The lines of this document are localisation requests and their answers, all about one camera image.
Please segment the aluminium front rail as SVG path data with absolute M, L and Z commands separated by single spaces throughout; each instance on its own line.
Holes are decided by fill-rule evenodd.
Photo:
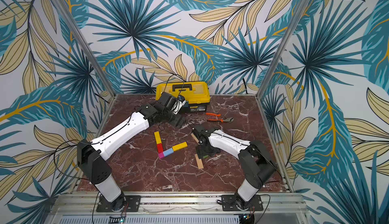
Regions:
M 260 193 L 246 211 L 220 204 L 224 192 L 126 192 L 125 213 L 109 212 L 95 192 L 61 195 L 47 224 L 312 224 L 300 193 Z

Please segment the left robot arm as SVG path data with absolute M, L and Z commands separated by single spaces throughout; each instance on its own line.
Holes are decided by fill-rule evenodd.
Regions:
M 173 96 L 163 92 L 159 99 L 146 102 L 109 132 L 91 141 L 82 140 L 77 144 L 77 163 L 87 180 L 111 204 L 114 212 L 125 206 L 126 198 L 112 176 L 111 167 L 106 162 L 116 150 L 131 138 L 158 123 L 169 123 L 181 128 L 185 117 L 179 114 L 186 104 L 182 95 Z

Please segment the large orange-handled pliers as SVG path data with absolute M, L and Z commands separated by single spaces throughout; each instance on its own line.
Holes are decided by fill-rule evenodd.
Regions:
M 215 113 L 206 113 L 207 116 L 211 116 L 212 118 L 208 118 L 207 122 L 220 122 L 220 123 L 232 123 L 234 118 L 230 117 L 224 117 L 221 114 L 215 114 Z

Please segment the light blue block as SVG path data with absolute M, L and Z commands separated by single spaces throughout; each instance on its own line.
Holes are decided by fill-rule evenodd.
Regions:
M 169 148 L 168 150 L 165 150 L 165 151 L 163 152 L 163 155 L 164 155 L 164 157 L 167 157 L 167 156 L 169 156 L 169 155 L 171 155 L 171 154 L 173 154 L 173 153 L 174 153 L 173 148 Z

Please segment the yellow block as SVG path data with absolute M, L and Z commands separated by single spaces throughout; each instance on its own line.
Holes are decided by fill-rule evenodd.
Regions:
M 187 145 L 187 142 L 183 142 L 183 143 L 180 143 L 180 144 L 177 144 L 177 145 L 174 145 L 172 147 L 173 151 L 176 152 L 176 151 L 179 151 L 181 149 L 184 149 L 186 148 L 188 145 Z
M 158 144 L 161 144 L 161 143 L 162 143 L 162 140 L 161 140 L 160 133 L 159 133 L 159 132 L 154 132 L 154 135 L 155 135 L 155 139 L 156 139 L 157 145 L 158 145 Z

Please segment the red block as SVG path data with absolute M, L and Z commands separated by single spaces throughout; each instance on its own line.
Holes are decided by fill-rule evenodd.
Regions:
M 157 149 L 158 149 L 158 153 L 163 153 L 164 152 L 164 149 L 163 149 L 163 144 L 157 144 Z

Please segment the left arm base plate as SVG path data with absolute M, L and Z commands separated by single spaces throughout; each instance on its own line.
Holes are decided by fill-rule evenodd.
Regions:
M 113 202 L 109 202 L 103 196 L 100 196 L 96 211 L 113 213 L 137 212 L 140 201 L 141 196 L 139 195 L 119 196 Z

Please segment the yellow black toolbox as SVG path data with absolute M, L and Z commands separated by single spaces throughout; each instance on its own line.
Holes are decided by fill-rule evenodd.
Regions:
M 208 84 L 203 81 L 160 84 L 156 91 L 157 100 L 164 91 L 176 98 L 178 96 L 185 98 L 185 104 L 179 113 L 206 112 L 210 103 Z

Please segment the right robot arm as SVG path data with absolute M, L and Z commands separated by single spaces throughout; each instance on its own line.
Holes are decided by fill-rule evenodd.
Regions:
M 217 127 L 206 129 L 199 124 L 192 127 L 192 134 L 198 141 L 196 152 L 200 159 L 224 151 L 239 160 L 245 176 L 236 192 L 236 202 L 241 205 L 248 204 L 278 171 L 272 155 L 261 141 L 241 140 Z

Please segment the natural wood block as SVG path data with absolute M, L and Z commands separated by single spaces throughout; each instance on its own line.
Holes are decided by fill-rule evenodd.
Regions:
M 203 169 L 204 166 L 203 166 L 203 162 L 202 160 L 198 157 L 198 154 L 195 154 L 195 159 L 196 159 L 196 163 L 197 163 L 197 167 L 198 169 Z
M 198 138 L 197 138 L 193 133 L 191 133 L 190 135 L 192 136 L 192 138 L 194 139 L 194 141 L 199 145 L 200 143 L 199 143 Z

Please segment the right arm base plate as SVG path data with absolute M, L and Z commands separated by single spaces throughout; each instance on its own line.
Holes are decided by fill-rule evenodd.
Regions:
M 221 195 L 223 211 L 263 211 L 263 203 L 259 195 L 254 195 L 249 201 L 244 201 L 238 194 Z

